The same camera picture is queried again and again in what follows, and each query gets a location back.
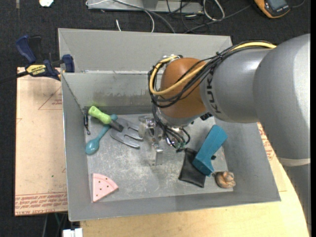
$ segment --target white cable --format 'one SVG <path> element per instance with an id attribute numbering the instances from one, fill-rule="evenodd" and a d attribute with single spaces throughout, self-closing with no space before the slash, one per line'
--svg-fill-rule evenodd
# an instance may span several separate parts
<path id="1" fill-rule="evenodd" d="M 221 10 L 221 12 L 222 12 L 222 18 L 215 19 L 215 18 L 212 18 L 212 17 L 207 13 L 206 8 L 205 8 L 205 7 L 206 7 L 206 6 L 205 6 L 206 0 L 203 0 L 204 14 L 205 14 L 205 16 L 206 16 L 207 18 L 209 18 L 209 19 L 212 20 L 212 21 L 221 20 L 221 19 L 223 19 L 223 18 L 225 17 L 225 12 L 224 12 L 222 6 L 220 5 L 220 3 L 218 2 L 218 0 L 214 0 L 214 2 L 217 4 L 218 8 Z"/>
<path id="2" fill-rule="evenodd" d="M 155 21 L 154 21 L 153 17 L 151 16 L 151 14 L 148 11 L 144 10 L 144 12 L 146 12 L 148 14 L 148 16 L 150 16 L 150 19 L 152 20 L 153 28 L 152 28 L 151 33 L 153 33 L 154 29 L 155 29 Z"/>
<path id="3" fill-rule="evenodd" d="M 100 1 L 100 2 L 95 2 L 95 3 L 88 3 L 88 1 L 89 1 L 89 0 L 87 0 L 87 1 L 85 2 L 85 5 L 86 5 L 86 6 L 96 5 L 96 4 L 103 3 L 103 2 L 107 2 L 107 1 L 110 1 L 110 0 L 102 0 L 102 1 Z"/>
<path id="4" fill-rule="evenodd" d="M 85 5 L 86 5 L 86 6 L 89 6 L 89 5 L 96 5 L 96 4 L 99 4 L 99 3 L 102 3 L 102 2 L 106 2 L 106 1 L 110 1 L 110 0 L 103 0 L 103 1 L 100 1 L 100 2 L 89 3 L 89 4 L 88 4 L 88 1 L 89 1 L 89 0 L 87 0 L 87 1 L 85 2 Z M 119 0 L 117 0 L 117 2 L 121 2 L 121 3 L 124 3 L 125 5 L 129 5 L 129 6 L 136 7 L 136 6 L 133 5 L 133 4 L 129 4 L 129 3 L 126 3 L 126 2 L 122 2 L 122 1 L 119 1 Z M 148 16 L 150 16 L 150 19 L 152 20 L 153 28 L 152 28 L 151 33 L 153 33 L 154 30 L 155 30 L 155 21 L 154 21 L 153 17 L 151 16 L 151 14 L 150 14 L 147 10 L 143 10 L 143 11 L 144 11 L 145 13 L 147 13 Z M 116 24 L 117 24 L 117 26 L 118 26 L 119 31 L 121 32 L 122 30 L 121 30 L 120 27 L 119 27 L 119 21 L 118 21 L 118 20 L 116 20 Z"/>
<path id="5" fill-rule="evenodd" d="M 119 29 L 119 31 L 121 32 L 122 30 L 121 30 L 120 27 L 119 27 L 119 21 L 116 20 L 115 22 L 117 23 L 118 29 Z"/>
<path id="6" fill-rule="evenodd" d="M 133 7 L 133 8 L 137 8 L 139 10 L 143 10 L 143 11 L 147 11 L 147 12 L 150 12 L 151 14 L 157 16 L 158 18 L 160 18 L 161 20 L 163 20 L 166 25 L 169 27 L 169 29 L 175 34 L 175 30 L 173 29 L 172 25 L 170 25 L 170 23 L 162 16 L 160 16 L 159 14 L 151 11 L 151 10 L 148 10 L 148 9 L 145 9 L 143 7 L 140 7 L 140 6 L 136 6 L 136 5 L 133 5 L 133 4 L 130 4 L 130 3 L 126 3 L 126 2 L 123 2 L 123 1 L 119 1 L 119 0 L 112 0 L 112 1 L 115 1 L 115 2 L 119 2 L 121 4 L 124 4 L 124 5 L 127 5 L 127 6 L 130 6 L 130 7 Z"/>

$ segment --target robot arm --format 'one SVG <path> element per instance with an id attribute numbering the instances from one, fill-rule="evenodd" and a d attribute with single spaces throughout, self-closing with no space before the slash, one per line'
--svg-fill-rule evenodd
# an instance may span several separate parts
<path id="1" fill-rule="evenodd" d="M 202 61 L 171 56 L 149 72 L 149 88 L 166 127 L 185 127 L 206 113 L 227 122 L 259 121 L 311 229 L 310 42 L 307 34 L 277 47 L 241 43 Z M 156 74 L 165 64 L 156 91 Z"/>

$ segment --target yellow device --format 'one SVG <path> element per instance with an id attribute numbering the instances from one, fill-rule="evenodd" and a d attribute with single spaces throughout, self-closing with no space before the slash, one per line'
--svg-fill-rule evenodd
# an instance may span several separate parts
<path id="1" fill-rule="evenodd" d="M 279 18 L 290 11 L 285 0 L 254 0 L 259 9 L 269 18 Z"/>

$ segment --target blue plastic spoon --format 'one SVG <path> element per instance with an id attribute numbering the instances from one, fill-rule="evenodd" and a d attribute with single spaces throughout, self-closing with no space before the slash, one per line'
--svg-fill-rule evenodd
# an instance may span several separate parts
<path id="1" fill-rule="evenodd" d="M 111 119 L 117 120 L 118 117 L 116 114 L 112 114 Z M 100 140 L 110 128 L 111 128 L 110 125 L 108 124 L 104 125 L 99 135 L 95 139 L 88 141 L 88 143 L 85 145 L 85 152 L 87 155 L 92 155 L 98 151 L 100 147 Z"/>

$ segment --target pink triangular object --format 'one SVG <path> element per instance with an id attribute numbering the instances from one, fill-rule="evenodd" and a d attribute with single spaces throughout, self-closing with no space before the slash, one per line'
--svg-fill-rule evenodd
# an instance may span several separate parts
<path id="1" fill-rule="evenodd" d="M 92 174 L 92 185 L 93 202 L 96 202 L 101 198 L 104 198 L 105 196 L 119 188 L 117 184 L 107 176 L 95 173 Z"/>

